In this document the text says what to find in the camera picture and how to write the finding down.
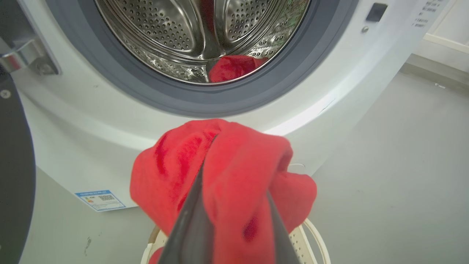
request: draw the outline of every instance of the red garment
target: red garment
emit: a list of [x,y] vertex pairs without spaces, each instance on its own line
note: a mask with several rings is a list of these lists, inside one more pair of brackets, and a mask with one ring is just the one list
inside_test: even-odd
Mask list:
[[212,83],[233,80],[252,72],[267,60],[243,55],[224,56],[210,70],[208,78]]
[[[287,172],[292,155],[283,137],[221,119],[190,121],[137,157],[130,195],[169,234],[205,159],[202,193],[214,225],[213,262],[272,264],[267,191],[288,232],[305,220],[316,198],[311,177]],[[155,264],[158,256],[151,259]]]

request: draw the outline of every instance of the metal hinge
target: metal hinge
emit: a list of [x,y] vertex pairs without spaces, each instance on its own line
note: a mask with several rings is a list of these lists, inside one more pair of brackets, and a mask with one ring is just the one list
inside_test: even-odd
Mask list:
[[9,73],[29,67],[39,75],[59,74],[38,37],[32,38],[12,52],[2,54],[0,65]]

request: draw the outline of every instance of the qr code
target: qr code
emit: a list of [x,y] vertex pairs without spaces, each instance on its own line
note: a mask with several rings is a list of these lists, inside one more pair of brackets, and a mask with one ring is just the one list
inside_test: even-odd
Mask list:
[[98,197],[103,201],[114,200],[114,197],[112,195],[100,195]]

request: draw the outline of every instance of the stainless steel drum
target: stainless steel drum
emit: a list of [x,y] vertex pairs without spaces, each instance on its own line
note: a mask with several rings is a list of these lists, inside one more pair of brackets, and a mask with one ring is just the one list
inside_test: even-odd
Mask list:
[[311,1],[96,0],[96,4],[117,39],[148,67],[179,81],[208,84],[208,71],[222,56],[272,59],[294,35]]

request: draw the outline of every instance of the white washing machine body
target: white washing machine body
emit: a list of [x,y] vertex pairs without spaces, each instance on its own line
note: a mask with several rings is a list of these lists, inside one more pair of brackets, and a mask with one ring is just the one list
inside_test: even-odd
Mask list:
[[[224,117],[287,137],[294,171],[312,175],[391,81],[447,0],[360,0],[321,64],[296,87],[257,109]],[[23,10],[61,70],[12,74],[34,142],[37,166],[72,194],[111,191],[126,207],[135,157],[166,131],[192,117],[162,111],[122,92],[74,48],[44,0],[21,0]],[[439,6],[428,8],[429,3]]]

